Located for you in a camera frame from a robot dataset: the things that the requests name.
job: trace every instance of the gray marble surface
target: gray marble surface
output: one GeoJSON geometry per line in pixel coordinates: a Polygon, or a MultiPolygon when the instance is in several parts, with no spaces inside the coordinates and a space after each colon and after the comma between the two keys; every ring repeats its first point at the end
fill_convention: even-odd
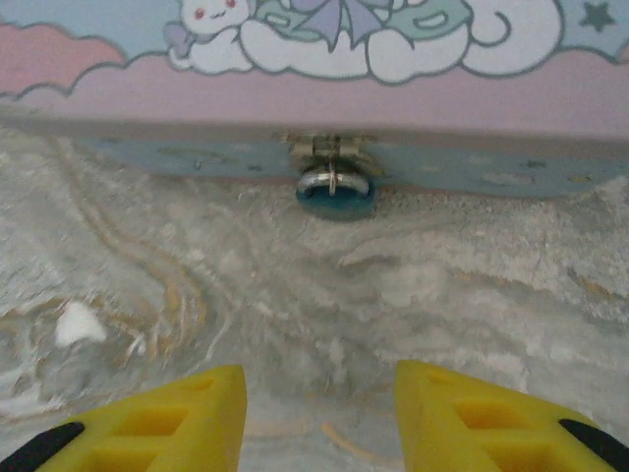
{"type": "Polygon", "coordinates": [[[351,224],[290,187],[162,178],[0,131],[0,456],[64,417],[242,363],[241,470],[401,470],[385,391],[417,358],[629,443],[629,188],[553,203],[384,192],[351,224]],[[104,339],[60,347],[64,307],[104,339]],[[369,451],[340,447],[329,427],[369,451]]]}

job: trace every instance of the cartoon character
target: cartoon character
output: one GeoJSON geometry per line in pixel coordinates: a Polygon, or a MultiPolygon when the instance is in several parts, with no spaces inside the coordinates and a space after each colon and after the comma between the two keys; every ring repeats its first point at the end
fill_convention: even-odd
{"type": "Polygon", "coordinates": [[[327,79],[365,76],[366,39],[390,0],[267,0],[242,25],[247,55],[269,73],[327,79]]]}
{"type": "Polygon", "coordinates": [[[367,52],[373,75],[387,83],[461,63],[476,74],[506,76],[540,65],[561,36],[554,0],[395,0],[367,52]]]}
{"type": "Polygon", "coordinates": [[[451,69],[468,50],[471,19],[461,0],[396,0],[384,29],[369,39],[372,73],[402,83],[451,69]]]}
{"type": "Polygon", "coordinates": [[[474,12],[463,65],[478,74],[522,74],[557,48],[563,26],[554,0],[466,0],[474,12]]]}
{"type": "Polygon", "coordinates": [[[168,57],[175,69],[211,75],[252,69],[239,32],[241,24],[256,11],[256,0],[181,1],[181,23],[169,23],[164,28],[168,57]]]}

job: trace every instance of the cloud illustration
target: cloud illustration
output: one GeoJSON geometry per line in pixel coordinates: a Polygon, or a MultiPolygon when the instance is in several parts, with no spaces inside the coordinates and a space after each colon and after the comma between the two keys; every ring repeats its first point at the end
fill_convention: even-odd
{"type": "Polygon", "coordinates": [[[102,39],[74,38],[45,25],[0,24],[0,94],[18,95],[41,84],[66,89],[90,67],[124,61],[102,39]]]}

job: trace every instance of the pink cloud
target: pink cloud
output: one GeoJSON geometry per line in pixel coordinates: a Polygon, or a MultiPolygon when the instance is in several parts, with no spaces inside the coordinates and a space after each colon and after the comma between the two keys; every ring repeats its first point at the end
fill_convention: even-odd
{"type": "Polygon", "coordinates": [[[271,126],[290,129],[446,130],[626,141],[629,67],[596,54],[557,54],[543,67],[489,80],[462,69],[386,87],[253,71],[208,77],[172,70],[165,56],[86,74],[66,97],[52,88],[20,104],[75,119],[271,126]]]}
{"type": "Polygon", "coordinates": [[[67,89],[96,64],[124,61],[102,39],[73,38],[44,25],[24,29],[0,25],[0,93],[19,94],[39,84],[67,89]]]}

